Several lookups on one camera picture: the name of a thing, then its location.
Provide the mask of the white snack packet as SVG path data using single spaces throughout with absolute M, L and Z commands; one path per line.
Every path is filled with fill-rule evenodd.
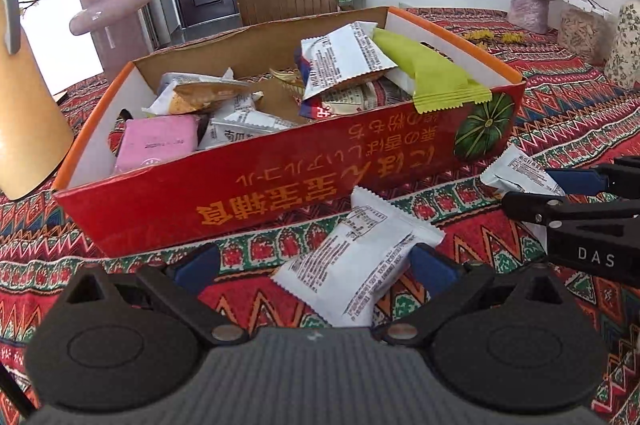
M 288 260 L 272 280 L 332 327 L 369 327 L 413 246 L 435 247 L 445 234 L 362 187 L 352 190 L 350 202 L 318 249 Z
M 209 115 L 198 141 L 198 150 L 235 144 L 296 127 L 294 122 L 260 111 L 257 104 L 263 96 L 262 92 L 257 92 L 222 101 Z

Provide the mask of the pink snack packet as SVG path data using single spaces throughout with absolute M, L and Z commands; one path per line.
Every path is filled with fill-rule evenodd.
M 114 174 L 188 156 L 198 148 L 198 118 L 167 115 L 129 120 L 116 156 Z

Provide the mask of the oat crisp snack packet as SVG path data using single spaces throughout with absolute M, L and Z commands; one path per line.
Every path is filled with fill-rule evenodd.
M 160 79 L 156 99 L 141 111 L 151 116 L 192 114 L 251 91 L 252 85 L 236 80 L 231 68 L 222 76 L 167 72 Z

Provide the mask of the clear jar of snacks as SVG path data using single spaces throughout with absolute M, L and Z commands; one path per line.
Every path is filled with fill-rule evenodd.
M 611 51 L 616 15 L 595 0 L 560 1 L 558 43 L 585 62 L 603 66 Z

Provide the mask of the red cardboard snack box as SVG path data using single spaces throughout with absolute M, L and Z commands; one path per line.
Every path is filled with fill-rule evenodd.
M 299 43 L 356 20 L 436 48 L 490 87 L 497 133 L 476 151 L 462 137 L 476 104 L 421 114 L 409 102 L 308 122 L 268 78 L 292 67 Z M 262 92 L 262 107 L 293 122 L 180 160 L 116 174 L 107 143 L 117 115 L 140 118 L 169 71 L 232 71 Z M 506 146 L 524 94 L 522 75 L 437 24 L 396 7 L 375 7 L 254 24 L 157 52 L 122 68 L 82 126 L 56 175 L 56 202 L 107 256 L 120 257 L 216 237 L 347 196 L 355 186 L 384 191 L 495 156 Z

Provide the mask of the patterned red tablecloth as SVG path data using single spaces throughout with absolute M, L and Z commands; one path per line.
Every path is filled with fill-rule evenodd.
M 420 16 L 462 35 L 488 29 L 511 32 L 502 11 L 423 8 Z M 602 72 L 556 44 L 553 34 L 526 34 L 526 44 L 495 45 L 489 52 L 525 78 L 522 105 L 511 144 L 539 163 L 591 166 L 639 151 L 639 96 L 617 87 Z M 538 258 L 533 234 L 504 217 L 477 170 L 445 173 L 392 194 L 396 205 L 430 219 L 445 231 L 450 257 L 483 260 L 500 272 Z M 281 217 L 273 226 L 224 237 L 219 277 L 202 300 L 246 330 L 258 327 L 320 327 L 309 307 L 270 278 L 285 258 L 314 249 L 346 210 L 346 201 L 324 203 Z M 22 390 L 30 382 L 25 347 L 77 268 L 99 263 L 107 271 L 129 271 L 144 263 L 173 263 L 173 247 L 122 259 L 107 259 L 55 203 L 49 186 L 28 198 L 1 204 L 1 360 Z M 582 272 L 560 269 L 608 345 L 608 367 L 592 401 L 613 424 L 639 419 L 639 294 Z

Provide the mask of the floral white vase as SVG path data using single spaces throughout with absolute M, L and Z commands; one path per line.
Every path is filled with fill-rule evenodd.
M 618 13 L 605 77 L 623 89 L 639 84 L 639 0 L 626 0 Z

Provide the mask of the green snack packet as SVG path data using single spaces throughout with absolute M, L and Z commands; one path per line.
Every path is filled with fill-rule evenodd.
M 385 77 L 411 97 L 420 114 L 492 99 L 487 86 L 431 47 L 379 28 L 374 29 L 373 41 L 397 64 Z

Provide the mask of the red silver snack bag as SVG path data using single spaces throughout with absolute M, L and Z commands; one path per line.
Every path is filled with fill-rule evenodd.
M 296 66 L 300 74 L 308 68 L 300 62 L 300 50 L 295 56 Z M 323 120 L 335 116 L 359 114 L 376 108 L 403 104 L 410 99 L 409 95 L 385 77 L 385 72 L 377 78 L 356 81 L 355 84 L 333 92 L 324 93 L 309 100 L 304 100 L 305 76 L 302 74 L 303 93 L 299 95 L 298 114 L 305 119 Z

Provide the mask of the yellow thermos jug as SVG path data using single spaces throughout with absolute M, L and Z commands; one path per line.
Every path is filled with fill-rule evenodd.
M 1 192 L 18 200 L 56 170 L 74 133 L 40 73 L 18 0 L 1 0 L 0 52 Z

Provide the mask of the fallen yellow petals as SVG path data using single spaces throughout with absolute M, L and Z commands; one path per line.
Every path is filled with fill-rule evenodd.
M 462 34 L 465 41 L 470 42 L 478 48 L 489 50 L 495 45 L 516 45 L 526 44 L 526 38 L 520 32 L 496 33 L 488 29 L 472 30 Z

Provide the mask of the white packet in box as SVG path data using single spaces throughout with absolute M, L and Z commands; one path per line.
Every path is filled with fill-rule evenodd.
M 376 22 L 354 21 L 322 36 L 300 41 L 300 62 L 308 68 L 304 100 L 372 80 L 397 64 L 373 41 Z

